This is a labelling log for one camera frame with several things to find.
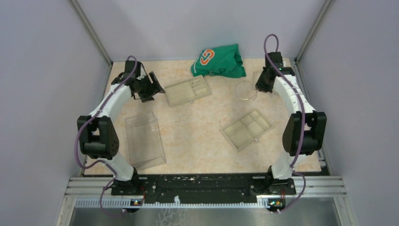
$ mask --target gray wall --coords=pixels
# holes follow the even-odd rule
[[[337,1],[303,70],[325,147],[361,226],[397,225],[399,1]]]
[[[107,70],[67,0],[0,1],[1,225],[54,225]]]
[[[299,52],[324,0],[79,0],[113,61],[195,59],[238,43],[263,57],[263,40],[280,37],[285,57]],[[270,42],[269,49],[275,47]]]

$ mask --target clear container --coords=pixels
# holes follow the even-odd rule
[[[255,109],[224,127],[222,133],[237,151],[241,151],[252,142],[258,141],[271,127],[272,124]]]
[[[130,164],[137,170],[166,163],[154,112],[125,119]]]

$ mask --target purple cable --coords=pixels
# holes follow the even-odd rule
[[[298,90],[295,89],[294,85],[283,75],[283,73],[281,73],[281,71],[277,68],[277,66],[271,61],[269,54],[267,54],[267,50],[266,50],[266,42],[267,39],[269,37],[273,36],[274,38],[276,38],[277,41],[277,47],[276,47],[276,52],[279,49],[279,39],[277,38],[277,35],[275,34],[269,34],[268,36],[266,36],[266,38],[264,39],[264,43],[263,43],[263,49],[264,49],[264,55],[267,58],[267,61],[269,61],[270,65],[274,68],[274,70],[277,71],[277,73],[283,78],[283,80],[292,88],[292,90],[295,92],[296,97],[298,98],[298,102],[299,105],[301,106],[301,111],[302,111],[302,123],[301,123],[301,134],[299,137],[299,144],[298,144],[298,149],[296,150],[295,153],[295,158],[292,161],[292,163],[289,165],[291,168],[294,167],[296,161],[298,160],[299,157],[299,153],[301,152],[301,148],[302,148],[302,144],[303,144],[303,136],[305,133],[305,106],[303,105],[303,101],[301,99],[301,96],[298,93]],[[299,200],[299,198],[303,195],[303,193],[305,192],[305,187],[306,187],[306,179],[305,176],[301,173],[298,172],[293,172],[293,174],[297,175],[297,176],[301,176],[303,178],[303,188],[302,191],[298,194],[297,197],[295,197],[295,199],[288,205],[286,206],[284,209],[280,210],[279,212],[273,212],[273,213],[282,213],[284,211],[286,211],[287,209],[289,209],[295,202],[297,202]]]
[[[108,188],[110,188],[110,185],[115,181],[115,179],[116,179],[116,176],[118,175],[118,173],[115,171],[115,169],[111,166],[111,165],[109,165],[106,161],[104,161],[104,160],[97,160],[97,161],[95,161],[94,163],[92,163],[91,165],[89,165],[89,166],[84,166],[81,162],[80,162],[80,160],[79,160],[79,154],[78,154],[78,144],[79,144],[79,138],[80,138],[80,136],[82,135],[82,132],[83,132],[83,130],[87,127],[87,125],[88,124],[90,124],[99,114],[100,114],[100,112],[103,110],[103,108],[105,107],[105,105],[107,104],[107,102],[111,99],[111,97],[115,94],[115,92],[117,91],[117,90],[119,90],[119,88],[121,87],[121,86],[123,86],[127,81],[128,81],[128,79],[130,79],[132,76],[133,76],[133,74],[134,74],[134,72],[136,71],[136,68],[137,68],[137,59],[136,59],[136,57],[134,57],[134,56],[129,56],[128,57],[128,60],[130,59],[130,58],[133,58],[134,60],[135,60],[135,66],[133,67],[133,70],[132,70],[132,72],[105,98],[105,100],[103,101],[103,104],[101,104],[101,106],[100,106],[100,108],[98,109],[98,111],[89,119],[89,120],[87,120],[87,122],[85,122],[82,126],[81,126],[81,128],[78,130],[78,134],[76,135],[76,138],[75,138],[75,146],[74,146],[74,154],[75,154],[75,160],[76,160],[76,163],[79,165],[79,167],[81,167],[82,169],[84,169],[84,170],[87,170],[87,169],[89,169],[89,168],[91,168],[91,167],[93,167],[94,165],[96,165],[97,163],[99,163],[99,162],[101,162],[101,163],[103,163],[103,164],[105,164],[105,166],[106,167],[108,167],[111,171],[112,171],[112,173],[114,174],[114,177],[112,178],[112,180],[110,181],[110,182],[108,182],[108,184],[103,188],[103,191],[101,192],[101,195],[100,195],[100,208],[101,208],[101,210],[106,214],[106,215],[108,215],[108,216],[110,216],[110,217],[113,217],[113,218],[118,218],[118,217],[122,217],[126,212],[124,211],[124,212],[122,212],[121,214],[118,214],[118,215],[114,215],[114,214],[110,214],[110,213],[108,213],[107,211],[105,211],[105,209],[104,209],[104,207],[103,207],[103,196],[104,196],[104,193],[105,193],[105,191],[108,189]]]

